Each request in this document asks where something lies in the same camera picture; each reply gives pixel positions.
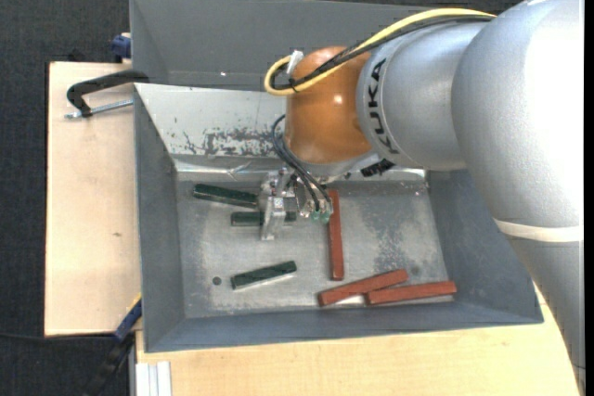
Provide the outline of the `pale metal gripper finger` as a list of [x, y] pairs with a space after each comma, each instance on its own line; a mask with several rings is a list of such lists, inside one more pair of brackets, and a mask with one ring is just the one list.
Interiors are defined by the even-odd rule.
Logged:
[[267, 197], [266, 200], [262, 202], [261, 215], [262, 224], [260, 238], [263, 241], [273, 240], [274, 230], [272, 218], [274, 215], [274, 200], [272, 197]]
[[271, 214], [271, 237], [276, 238], [282, 231], [285, 221], [285, 206], [283, 197], [273, 198], [273, 208]]

